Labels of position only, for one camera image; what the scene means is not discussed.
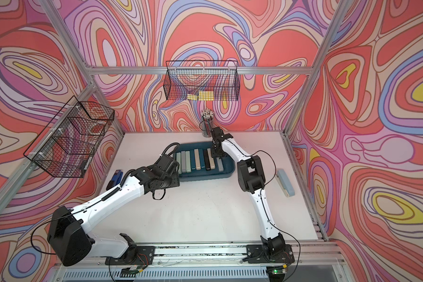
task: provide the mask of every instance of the black wire basket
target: black wire basket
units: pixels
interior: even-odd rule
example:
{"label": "black wire basket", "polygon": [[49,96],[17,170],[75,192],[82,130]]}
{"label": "black wire basket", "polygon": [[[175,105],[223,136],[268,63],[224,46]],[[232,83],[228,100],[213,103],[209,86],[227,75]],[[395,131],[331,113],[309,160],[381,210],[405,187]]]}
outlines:
{"label": "black wire basket", "polygon": [[236,60],[166,61],[167,100],[237,101],[240,82]]}
{"label": "black wire basket", "polygon": [[42,147],[28,157],[31,143],[24,155],[53,177],[82,178],[113,120],[113,109],[77,101]]}

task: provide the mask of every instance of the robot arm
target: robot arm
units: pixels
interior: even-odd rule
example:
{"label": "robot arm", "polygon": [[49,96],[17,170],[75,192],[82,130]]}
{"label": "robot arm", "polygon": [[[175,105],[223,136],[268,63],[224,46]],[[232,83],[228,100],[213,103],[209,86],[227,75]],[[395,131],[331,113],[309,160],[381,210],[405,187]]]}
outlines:
{"label": "robot arm", "polygon": [[157,189],[179,186],[179,163],[171,154],[161,155],[151,166],[128,171],[119,185],[94,199],[69,210],[62,206],[53,213],[47,241],[64,266],[74,265],[85,257],[110,256],[133,261],[136,245],[126,234],[120,234],[125,240],[104,239],[91,231],[131,200]]}
{"label": "robot arm", "polygon": [[273,227],[276,226],[265,195],[265,173],[263,172],[260,157],[252,156],[240,147],[233,136],[224,134],[221,128],[212,129],[213,157],[224,157],[226,155],[237,163],[238,183],[244,192],[249,192],[249,198],[257,214],[258,222],[262,232],[261,240],[265,249],[265,255],[269,258],[285,251],[285,241],[281,233]]}
{"label": "robot arm", "polygon": [[[219,127],[213,128],[212,135],[212,156],[229,155],[237,163],[238,183],[244,192],[249,192],[260,223],[265,257],[272,258],[284,252],[285,241],[273,227],[275,223],[266,202],[265,174],[260,158],[246,153],[232,135],[224,134]],[[129,263],[134,260],[136,244],[129,236],[121,233],[124,240],[120,237],[103,239],[91,231],[101,220],[131,200],[148,192],[154,193],[157,189],[179,186],[179,163],[170,157],[173,152],[166,155],[165,151],[153,165],[130,170],[119,185],[98,197],[73,209],[62,206],[53,213],[47,241],[64,266],[74,265],[85,257],[122,258]]]}

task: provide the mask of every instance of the blue tray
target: blue tray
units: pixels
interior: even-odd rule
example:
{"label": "blue tray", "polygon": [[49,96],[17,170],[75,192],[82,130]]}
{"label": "blue tray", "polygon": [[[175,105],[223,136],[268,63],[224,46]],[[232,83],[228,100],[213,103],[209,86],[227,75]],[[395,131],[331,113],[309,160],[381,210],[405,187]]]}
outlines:
{"label": "blue tray", "polygon": [[[175,153],[181,151],[190,151],[194,149],[199,149],[199,151],[211,148],[213,142],[197,142],[197,143],[185,143],[180,144],[180,147]],[[230,156],[225,156],[222,158],[222,166],[224,167],[224,171],[220,172],[218,170],[218,163],[215,159],[215,169],[207,171],[205,168],[201,170],[192,170],[191,172],[185,172],[179,175],[180,182],[186,181],[199,181],[199,180],[211,180],[211,179],[218,179],[218,178],[227,178],[232,175],[235,170],[235,162]]]}

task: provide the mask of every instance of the psychedelic wall pattern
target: psychedelic wall pattern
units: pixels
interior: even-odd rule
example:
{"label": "psychedelic wall pattern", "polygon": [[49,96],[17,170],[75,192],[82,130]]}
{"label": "psychedelic wall pattern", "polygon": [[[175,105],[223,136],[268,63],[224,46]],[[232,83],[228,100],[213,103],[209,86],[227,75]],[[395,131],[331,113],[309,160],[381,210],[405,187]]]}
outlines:
{"label": "psychedelic wall pattern", "polygon": [[[85,87],[37,0],[0,1],[0,187],[60,107]],[[56,258],[29,243],[32,229],[60,205],[93,197],[118,144],[111,128],[83,179],[35,170],[0,216],[0,281],[42,281]],[[46,230],[35,243],[50,251]]]}
{"label": "psychedelic wall pattern", "polygon": [[[240,66],[310,66],[332,1],[62,2],[58,11],[93,66],[163,66],[236,59]],[[124,131],[199,130],[200,110],[227,130],[282,130],[305,76],[243,75],[238,102],[165,101],[163,76],[99,75]]]}
{"label": "psychedelic wall pattern", "polygon": [[[337,3],[330,0],[70,0],[57,7],[87,64],[163,66],[170,59],[311,65]],[[245,83],[252,83],[248,76]]]}
{"label": "psychedelic wall pattern", "polygon": [[423,1],[353,3],[289,132],[357,281],[423,281]]}
{"label": "psychedelic wall pattern", "polygon": [[199,130],[205,107],[226,130],[282,130],[304,80],[305,75],[255,75],[254,88],[241,86],[238,101],[167,101],[162,75],[96,75],[126,132]]}

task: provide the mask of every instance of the black mounting bracket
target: black mounting bracket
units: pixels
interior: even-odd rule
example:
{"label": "black mounting bracket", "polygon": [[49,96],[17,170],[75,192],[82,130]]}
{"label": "black mounting bracket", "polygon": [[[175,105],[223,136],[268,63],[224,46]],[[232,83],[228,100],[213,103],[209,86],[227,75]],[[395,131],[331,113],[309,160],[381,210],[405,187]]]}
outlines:
{"label": "black mounting bracket", "polygon": [[247,257],[243,261],[248,263],[284,263],[290,265],[294,262],[291,245],[285,244],[282,234],[274,238],[262,239],[261,245],[247,245]]}
{"label": "black mounting bracket", "polygon": [[128,242],[129,247],[119,258],[107,257],[105,265],[151,265],[155,246],[136,246],[136,243],[125,233],[120,234]]}
{"label": "black mounting bracket", "polygon": [[83,220],[76,220],[66,206],[56,209],[52,215],[47,242],[64,266],[71,266],[85,258],[95,241],[83,230]]}
{"label": "black mounting bracket", "polygon": [[179,163],[168,155],[163,155],[150,166],[142,166],[135,169],[129,176],[134,176],[140,180],[144,186],[144,194],[154,193],[158,189],[178,187],[179,173],[177,168]]}
{"label": "black mounting bracket", "polygon": [[230,133],[224,134],[221,127],[217,126],[212,128],[211,137],[213,138],[213,146],[211,147],[211,156],[212,157],[225,157],[227,153],[222,149],[222,141],[233,138]]}

